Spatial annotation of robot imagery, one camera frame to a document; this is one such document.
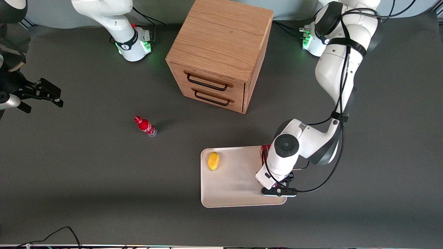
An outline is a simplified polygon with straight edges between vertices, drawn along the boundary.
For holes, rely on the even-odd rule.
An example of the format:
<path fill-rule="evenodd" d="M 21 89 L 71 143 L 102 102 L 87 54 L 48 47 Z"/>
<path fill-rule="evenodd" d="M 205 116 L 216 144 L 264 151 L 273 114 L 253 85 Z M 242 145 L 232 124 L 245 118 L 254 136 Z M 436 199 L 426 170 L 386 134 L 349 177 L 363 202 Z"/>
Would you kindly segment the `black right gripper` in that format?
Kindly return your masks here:
<path fill-rule="evenodd" d="M 7 69 L 0 73 L 0 91 L 13 94 L 21 100 L 37 99 L 46 100 L 62 108 L 64 102 L 61 100 L 61 89 L 41 78 L 36 82 L 28 81 L 19 71 L 9 72 Z M 16 108 L 30 113 L 32 107 L 20 101 L 16 103 Z"/>

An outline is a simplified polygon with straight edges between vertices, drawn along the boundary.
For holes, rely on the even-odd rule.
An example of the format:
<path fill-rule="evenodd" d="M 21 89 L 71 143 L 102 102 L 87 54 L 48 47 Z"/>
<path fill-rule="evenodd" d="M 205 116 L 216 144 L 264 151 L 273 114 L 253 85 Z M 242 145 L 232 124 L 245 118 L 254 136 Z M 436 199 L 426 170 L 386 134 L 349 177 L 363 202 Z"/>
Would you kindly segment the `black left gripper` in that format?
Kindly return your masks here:
<path fill-rule="evenodd" d="M 290 172 L 283 180 L 276 182 L 275 187 L 291 189 L 289 183 L 291 183 L 293 179 L 294 179 L 294 174 L 293 172 Z"/>

